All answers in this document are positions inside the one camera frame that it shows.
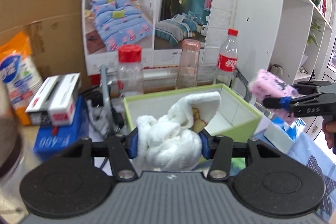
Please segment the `person's right hand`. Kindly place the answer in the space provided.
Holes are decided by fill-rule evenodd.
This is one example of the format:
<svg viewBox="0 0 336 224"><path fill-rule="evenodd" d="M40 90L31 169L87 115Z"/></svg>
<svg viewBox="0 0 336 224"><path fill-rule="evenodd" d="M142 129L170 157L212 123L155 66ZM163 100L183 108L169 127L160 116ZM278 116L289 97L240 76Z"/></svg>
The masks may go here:
<svg viewBox="0 0 336 224"><path fill-rule="evenodd" d="M327 122L325 119L322 123L322 131L325 134L325 140L329 149L332 149L333 154L335 154L335 133L336 133L336 122Z"/></svg>

